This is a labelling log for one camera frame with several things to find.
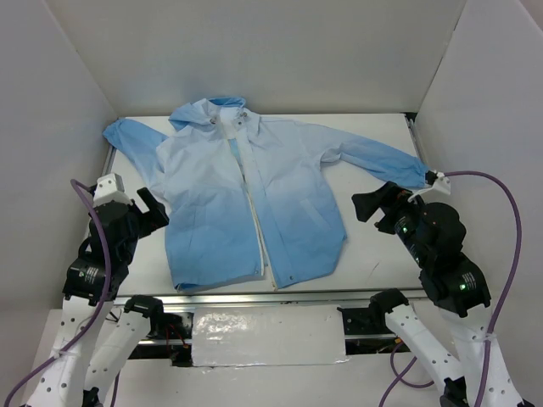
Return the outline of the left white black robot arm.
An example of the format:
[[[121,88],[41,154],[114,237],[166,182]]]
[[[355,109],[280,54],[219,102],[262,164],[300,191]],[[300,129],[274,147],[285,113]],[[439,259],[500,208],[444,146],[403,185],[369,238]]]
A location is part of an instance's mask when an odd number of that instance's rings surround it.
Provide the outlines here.
[[[137,194],[148,207],[141,211],[115,173],[98,178],[92,187],[78,181],[71,186],[87,207],[89,234],[66,272],[51,353],[30,374],[39,381],[26,402],[29,406],[115,403],[120,371],[132,351],[140,340],[158,337],[166,328],[163,303],[135,295],[126,301],[105,342],[98,343],[138,241],[169,223],[165,206],[141,188]]]

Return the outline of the light blue zip jacket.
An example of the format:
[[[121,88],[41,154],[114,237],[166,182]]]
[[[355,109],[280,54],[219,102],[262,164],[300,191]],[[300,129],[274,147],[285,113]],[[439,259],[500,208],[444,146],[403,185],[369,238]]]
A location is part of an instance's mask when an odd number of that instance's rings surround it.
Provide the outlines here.
[[[381,181],[426,186],[428,167],[390,145],[323,125],[265,117],[242,98],[176,109],[165,135],[120,119],[104,138],[170,207],[165,252],[175,289],[256,280],[278,288],[331,275],[347,237],[321,167],[355,165]]]

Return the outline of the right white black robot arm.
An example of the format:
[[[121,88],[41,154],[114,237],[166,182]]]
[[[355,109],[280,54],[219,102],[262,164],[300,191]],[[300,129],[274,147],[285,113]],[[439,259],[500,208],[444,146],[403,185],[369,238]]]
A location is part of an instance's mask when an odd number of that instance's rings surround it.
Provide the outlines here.
[[[484,274],[462,252],[466,228],[457,211],[446,203],[426,203],[420,193],[393,182],[351,200],[361,222],[383,211],[378,231],[396,235],[416,261],[423,291],[444,318],[456,354],[447,351],[397,289],[371,297],[371,326],[391,330],[411,350],[439,391],[440,405],[529,405],[514,387],[490,326],[495,307]]]

